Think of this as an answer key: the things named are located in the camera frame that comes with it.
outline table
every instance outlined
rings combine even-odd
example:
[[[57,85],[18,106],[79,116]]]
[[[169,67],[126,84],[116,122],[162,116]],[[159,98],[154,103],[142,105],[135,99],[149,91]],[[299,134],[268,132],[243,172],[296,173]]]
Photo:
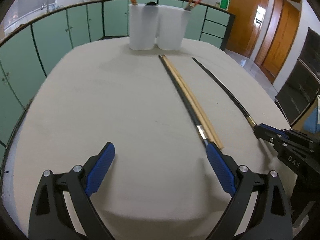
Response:
[[[191,59],[212,71],[257,123],[290,128],[262,87],[222,50],[184,39],[180,51],[132,51],[129,38],[102,40],[69,52],[36,95],[21,128],[13,171],[17,215],[27,234],[44,170],[69,171],[107,141],[116,157],[91,197],[118,239],[205,239],[230,201],[205,155],[187,110],[161,64],[180,72],[219,135],[224,154],[254,172],[278,171],[286,193],[295,175],[270,144],[257,140],[225,92]],[[83,233],[68,194],[67,206]],[[254,194],[238,232],[244,231]]]

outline cabinet door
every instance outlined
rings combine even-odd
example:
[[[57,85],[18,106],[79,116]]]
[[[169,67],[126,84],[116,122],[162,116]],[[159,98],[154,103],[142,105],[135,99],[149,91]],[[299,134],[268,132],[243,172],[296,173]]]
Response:
[[[49,15],[33,25],[36,45],[47,75],[70,50],[72,50],[67,12]]]
[[[104,2],[105,36],[128,35],[128,0]]]
[[[0,163],[2,163],[5,148],[0,144]]]
[[[88,21],[91,41],[103,37],[102,3],[88,4]]]
[[[75,48],[90,42],[87,6],[77,6],[67,9],[71,44]]]
[[[169,5],[174,7],[180,7],[182,8],[182,1],[179,0],[159,0],[159,4],[161,5]]]
[[[0,69],[0,140],[7,144],[23,108]]]
[[[158,0],[137,0],[137,3],[147,3],[147,2],[155,2],[155,3],[157,3]]]
[[[183,2],[183,8],[187,6],[187,4],[188,2]],[[206,10],[207,7],[203,5],[197,5],[195,8],[191,10],[191,15],[187,25],[186,34],[184,35],[186,39],[192,39],[197,41],[200,40]]]
[[[210,34],[202,33],[201,34],[201,41],[205,41],[207,43],[210,43],[213,46],[216,46],[217,48],[220,49],[221,44],[222,44],[222,38],[212,36]]]
[[[30,26],[0,47],[0,62],[16,96],[27,106],[45,80]]]

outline floor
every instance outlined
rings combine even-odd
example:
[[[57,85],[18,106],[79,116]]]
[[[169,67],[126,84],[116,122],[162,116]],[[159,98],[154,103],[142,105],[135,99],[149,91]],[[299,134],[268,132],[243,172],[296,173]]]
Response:
[[[227,53],[241,67],[243,67],[244,70],[247,71],[259,83],[260,86],[262,86],[262,88],[267,92],[271,99],[275,100],[278,92],[252,59],[249,59],[228,49],[225,50],[225,53]]]

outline wooden door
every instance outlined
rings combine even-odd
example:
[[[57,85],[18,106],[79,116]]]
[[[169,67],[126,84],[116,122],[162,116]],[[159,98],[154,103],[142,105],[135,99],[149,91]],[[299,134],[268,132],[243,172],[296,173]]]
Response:
[[[23,108],[12,92],[0,67],[0,140],[7,145]]]
[[[65,10],[54,13],[32,26],[43,67],[49,75],[59,60],[72,50],[67,13]]]
[[[0,62],[13,91],[26,107],[45,80],[30,26],[0,47]]]
[[[287,0],[284,0],[278,29],[266,59],[262,63],[262,67],[270,72],[274,78],[278,75],[287,58],[298,26],[298,9]]]
[[[227,49],[249,57],[259,35],[269,0],[230,0],[228,11],[236,15]]]
[[[128,35],[128,0],[104,2],[105,36]]]
[[[97,41],[103,37],[102,3],[90,3],[87,6],[90,40]]]
[[[87,6],[67,9],[72,47],[75,48],[90,42],[87,18]]]

